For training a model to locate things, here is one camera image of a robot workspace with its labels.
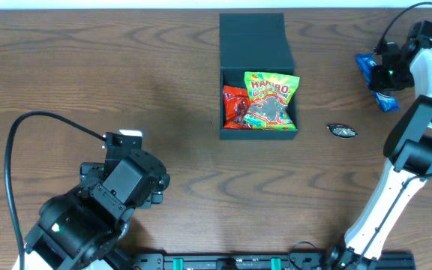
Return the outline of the green Haribo gummy bag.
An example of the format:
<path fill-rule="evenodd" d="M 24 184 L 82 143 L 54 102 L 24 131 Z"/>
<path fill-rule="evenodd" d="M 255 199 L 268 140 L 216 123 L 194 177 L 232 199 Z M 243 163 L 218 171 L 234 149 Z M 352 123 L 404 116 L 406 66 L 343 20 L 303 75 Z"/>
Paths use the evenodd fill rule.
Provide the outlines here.
<path fill-rule="evenodd" d="M 246 71 L 244 82 L 250 103 L 245 122 L 257 130 L 297 130 L 288 106 L 299 87 L 298 76 Z"/>

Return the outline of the blue Oreo cookie pack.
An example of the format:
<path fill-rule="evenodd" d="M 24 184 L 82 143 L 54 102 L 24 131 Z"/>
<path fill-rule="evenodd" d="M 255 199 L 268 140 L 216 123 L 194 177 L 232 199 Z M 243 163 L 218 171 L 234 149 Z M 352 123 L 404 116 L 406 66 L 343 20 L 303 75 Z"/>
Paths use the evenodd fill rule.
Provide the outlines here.
<path fill-rule="evenodd" d="M 367 86 L 370 86 L 371 68 L 377 66 L 374 57 L 371 54 L 357 54 L 355 61 L 363 74 Z M 398 102 L 392 96 L 377 91 L 371 91 L 371 93 L 382 112 L 389 113 L 400 109 Z"/>

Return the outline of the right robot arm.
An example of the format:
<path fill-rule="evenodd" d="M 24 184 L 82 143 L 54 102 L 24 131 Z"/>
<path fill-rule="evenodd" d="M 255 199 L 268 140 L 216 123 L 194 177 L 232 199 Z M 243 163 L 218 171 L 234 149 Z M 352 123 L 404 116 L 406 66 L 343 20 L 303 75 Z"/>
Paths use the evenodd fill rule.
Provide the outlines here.
<path fill-rule="evenodd" d="M 415 101 L 385 141 L 384 169 L 376 190 L 340 244 L 322 258 L 320 269 L 382 269 L 402 259 L 383 260 L 383 245 L 414 195 L 432 178 L 432 22 L 412 25 L 403 46 L 381 40 L 382 57 L 370 69 L 375 92 L 412 87 Z"/>

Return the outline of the red Hacks candy bag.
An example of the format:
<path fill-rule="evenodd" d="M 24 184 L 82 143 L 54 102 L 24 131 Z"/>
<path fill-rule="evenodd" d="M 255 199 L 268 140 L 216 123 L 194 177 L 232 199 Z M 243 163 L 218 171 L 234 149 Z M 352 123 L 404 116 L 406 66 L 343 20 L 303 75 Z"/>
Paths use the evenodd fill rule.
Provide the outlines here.
<path fill-rule="evenodd" d="M 251 125 L 244 120 L 251 105 L 246 88 L 225 85 L 223 87 L 223 105 L 225 112 L 224 129 L 251 129 Z"/>

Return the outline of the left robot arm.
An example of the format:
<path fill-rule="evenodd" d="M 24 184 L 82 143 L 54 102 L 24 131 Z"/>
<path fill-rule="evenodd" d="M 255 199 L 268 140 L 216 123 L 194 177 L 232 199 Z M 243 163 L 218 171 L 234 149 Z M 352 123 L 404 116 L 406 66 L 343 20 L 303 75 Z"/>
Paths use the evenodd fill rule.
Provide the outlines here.
<path fill-rule="evenodd" d="M 131 217 L 169 185 L 166 167 L 136 151 L 102 169 L 81 169 L 79 185 L 43 204 L 15 269 L 84 269 L 103 260 L 128 231 Z"/>

